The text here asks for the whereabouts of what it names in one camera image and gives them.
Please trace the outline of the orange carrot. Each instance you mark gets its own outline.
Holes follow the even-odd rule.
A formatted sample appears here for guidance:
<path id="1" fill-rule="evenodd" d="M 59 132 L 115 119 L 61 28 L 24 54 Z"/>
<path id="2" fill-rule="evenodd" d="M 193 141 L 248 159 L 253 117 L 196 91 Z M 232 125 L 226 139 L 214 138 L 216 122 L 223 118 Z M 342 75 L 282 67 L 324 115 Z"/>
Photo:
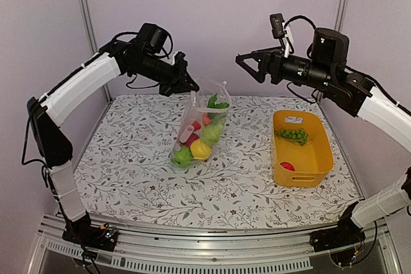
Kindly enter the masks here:
<path id="1" fill-rule="evenodd" d="M 228 102 L 219 101 L 218 94 L 213 94 L 209 97 L 206 107 L 213 111 L 205 114 L 204 124 L 224 124 L 230 107 Z"/>

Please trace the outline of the red apple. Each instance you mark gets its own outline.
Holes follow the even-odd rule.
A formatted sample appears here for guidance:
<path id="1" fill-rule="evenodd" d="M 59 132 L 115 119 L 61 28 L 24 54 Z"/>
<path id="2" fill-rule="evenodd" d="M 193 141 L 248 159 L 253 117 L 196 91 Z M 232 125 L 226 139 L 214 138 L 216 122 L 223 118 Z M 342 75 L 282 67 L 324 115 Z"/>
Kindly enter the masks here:
<path id="1" fill-rule="evenodd" d="M 196 134 L 197 131 L 201 129 L 201 124 L 198 121 L 194 121 L 187 125 L 179 136 L 179 142 L 186 147 L 190 147 L 191 144 L 199 139 Z"/>

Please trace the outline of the clear zip top bag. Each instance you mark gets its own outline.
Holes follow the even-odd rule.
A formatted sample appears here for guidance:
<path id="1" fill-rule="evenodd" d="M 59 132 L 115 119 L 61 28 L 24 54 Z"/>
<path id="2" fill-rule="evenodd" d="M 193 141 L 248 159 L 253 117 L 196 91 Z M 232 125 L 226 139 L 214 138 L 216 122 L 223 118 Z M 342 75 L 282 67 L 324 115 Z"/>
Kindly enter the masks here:
<path id="1" fill-rule="evenodd" d="M 189 99 L 187 101 L 187 105 L 186 105 L 185 111 L 184 111 L 183 116 L 182 116 L 182 121 L 180 123 L 180 128 L 179 128 L 179 131 L 178 131 L 178 134 L 177 134 L 177 139 L 176 139 L 175 144 L 173 145 L 173 149 L 171 151 L 170 160 L 171 160 L 173 150 L 175 148 L 178 148 L 179 146 L 183 146 L 179 142 L 179 136 L 182 133 L 183 129 L 187 125 L 191 124 L 194 121 L 198 121 L 201 124 L 201 129 L 196 132 L 196 134 L 199 136 L 199 139 L 200 139 L 203 127 L 209 125 L 209 124 L 204 124 L 203 120 L 204 120 L 205 114 L 207 112 L 212 112 L 213 111 L 213 110 L 208 109 L 206 107 L 206 104 L 207 104 L 207 101 L 208 101 L 209 97 L 212 96 L 213 94 L 218 94 L 218 100 L 228 102 L 230 107 L 231 107 L 232 100 L 231 100 L 231 97 L 230 97 L 230 95 L 227 91 L 227 82 L 226 81 L 217 82 L 217 81 L 214 81 L 214 80 L 202 80 L 200 82 L 200 90 L 198 92 L 192 91 L 189 95 Z M 206 161 L 206 160 L 195 160 L 195 159 L 193 159 L 192 162 L 190 163 L 190 165 L 192 165 L 196 161 Z"/>

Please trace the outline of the green guava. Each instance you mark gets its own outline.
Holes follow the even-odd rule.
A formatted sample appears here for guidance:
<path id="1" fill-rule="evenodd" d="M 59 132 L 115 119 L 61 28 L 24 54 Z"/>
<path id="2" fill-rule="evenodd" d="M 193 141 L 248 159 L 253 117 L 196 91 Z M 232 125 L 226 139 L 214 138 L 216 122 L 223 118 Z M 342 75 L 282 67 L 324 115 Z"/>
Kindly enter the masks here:
<path id="1" fill-rule="evenodd" d="M 193 160 L 190 149 L 187 146 L 179 146 L 173 150 L 171 162 L 177 167 L 185 168 L 190 165 Z"/>
<path id="2" fill-rule="evenodd" d="M 204 126 L 200 139 L 204 141 L 208 146 L 212 147 L 220 140 L 222 131 L 223 124 L 220 123 Z"/>

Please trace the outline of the yellow lemon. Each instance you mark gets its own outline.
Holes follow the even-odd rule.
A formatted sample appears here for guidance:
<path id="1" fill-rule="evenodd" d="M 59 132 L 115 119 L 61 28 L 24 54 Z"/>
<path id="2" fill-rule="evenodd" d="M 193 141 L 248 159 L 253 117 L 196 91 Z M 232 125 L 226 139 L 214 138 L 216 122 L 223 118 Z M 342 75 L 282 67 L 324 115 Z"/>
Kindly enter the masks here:
<path id="1" fill-rule="evenodd" d="M 195 160 L 207 160 L 212 154 L 212 149 L 201 139 L 192 142 L 189 148 Z"/>

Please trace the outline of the green grape bunch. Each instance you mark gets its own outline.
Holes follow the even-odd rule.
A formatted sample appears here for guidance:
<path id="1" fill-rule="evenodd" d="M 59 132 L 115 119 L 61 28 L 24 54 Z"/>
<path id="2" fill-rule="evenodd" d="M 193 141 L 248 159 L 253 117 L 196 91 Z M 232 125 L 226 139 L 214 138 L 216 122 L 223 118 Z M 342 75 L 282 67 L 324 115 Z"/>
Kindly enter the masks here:
<path id="1" fill-rule="evenodd" d="M 291 130 L 282 128 L 280 130 L 275 130 L 274 135 L 280 139 L 304 146 L 310 141 L 310 138 L 303 128 L 298 130 Z"/>

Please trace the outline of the red tomato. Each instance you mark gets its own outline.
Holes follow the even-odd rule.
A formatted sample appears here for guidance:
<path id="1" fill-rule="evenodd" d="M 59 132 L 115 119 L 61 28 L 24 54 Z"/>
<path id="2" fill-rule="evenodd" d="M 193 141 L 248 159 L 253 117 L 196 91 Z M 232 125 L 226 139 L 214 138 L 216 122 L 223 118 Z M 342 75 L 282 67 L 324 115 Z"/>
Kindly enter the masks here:
<path id="1" fill-rule="evenodd" d="M 285 169 L 287 169 L 287 170 L 289 170 L 289 171 L 295 171 L 294 166 L 293 166 L 291 163 L 289 163 L 289 162 L 282 162 L 282 163 L 280 163 L 280 165 L 281 165 L 283 168 L 285 168 Z"/>

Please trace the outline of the yellow plastic basket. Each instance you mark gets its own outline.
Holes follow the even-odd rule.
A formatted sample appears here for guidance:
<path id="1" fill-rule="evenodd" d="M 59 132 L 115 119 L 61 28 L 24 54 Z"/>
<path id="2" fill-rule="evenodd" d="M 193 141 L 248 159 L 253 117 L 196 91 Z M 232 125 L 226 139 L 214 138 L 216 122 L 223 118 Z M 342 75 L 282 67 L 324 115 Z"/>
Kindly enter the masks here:
<path id="1" fill-rule="evenodd" d="M 274 135 L 282 128 L 303 128 L 310 141 L 304 146 L 280 139 Z M 316 187 L 334 167 L 334 158 L 322 121 L 315 114 L 296 110 L 280 110 L 273 114 L 271 145 L 274 181 L 283 187 Z M 291 163 L 295 171 L 280 163 Z"/>

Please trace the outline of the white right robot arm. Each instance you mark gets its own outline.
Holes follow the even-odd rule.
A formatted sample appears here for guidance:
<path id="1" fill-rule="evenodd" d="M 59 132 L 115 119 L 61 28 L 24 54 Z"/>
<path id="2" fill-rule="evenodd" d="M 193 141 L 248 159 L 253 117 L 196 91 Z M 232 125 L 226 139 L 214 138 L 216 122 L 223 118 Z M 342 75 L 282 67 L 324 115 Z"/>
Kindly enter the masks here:
<path id="1" fill-rule="evenodd" d="M 360 73 L 347 73 L 338 62 L 318 62 L 285 55 L 279 47 L 237 55 L 236 63 L 257 82 L 270 75 L 277 85 L 283 80 L 311 87 L 353 117 L 371 123 L 410 150 L 410 115 L 391 102 L 376 82 Z M 366 200 L 349 206 L 332 232 L 332 240 L 345 246 L 369 223 L 410 206 L 410 172 Z"/>

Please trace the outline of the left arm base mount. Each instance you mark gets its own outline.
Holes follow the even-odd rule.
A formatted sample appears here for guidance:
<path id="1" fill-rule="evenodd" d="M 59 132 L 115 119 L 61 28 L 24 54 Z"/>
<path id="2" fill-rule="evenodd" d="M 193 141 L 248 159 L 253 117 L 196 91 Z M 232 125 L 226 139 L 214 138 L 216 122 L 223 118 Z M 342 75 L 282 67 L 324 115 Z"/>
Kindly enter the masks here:
<path id="1" fill-rule="evenodd" d="M 90 221 L 78 220 L 66 224 L 62 239 L 87 248 L 113 252 L 118 240 L 118 229 L 108 223 L 94 227 Z"/>

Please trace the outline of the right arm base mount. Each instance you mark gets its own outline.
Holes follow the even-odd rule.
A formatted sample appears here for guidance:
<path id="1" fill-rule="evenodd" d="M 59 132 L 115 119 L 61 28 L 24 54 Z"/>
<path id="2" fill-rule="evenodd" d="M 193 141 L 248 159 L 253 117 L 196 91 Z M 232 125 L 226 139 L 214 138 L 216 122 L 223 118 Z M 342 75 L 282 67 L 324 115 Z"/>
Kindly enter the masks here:
<path id="1" fill-rule="evenodd" d="M 351 266 L 359 256 L 365 234 L 362 227 L 357 227 L 351 220 L 352 212 L 358 202 L 352 203 L 343 212 L 335 227 L 320 229 L 310 234 L 310 244 L 315 252 L 322 252 L 341 248 L 348 245 L 359 244 L 359 248 L 351 248 L 331 254 L 331 260 L 340 267 Z"/>

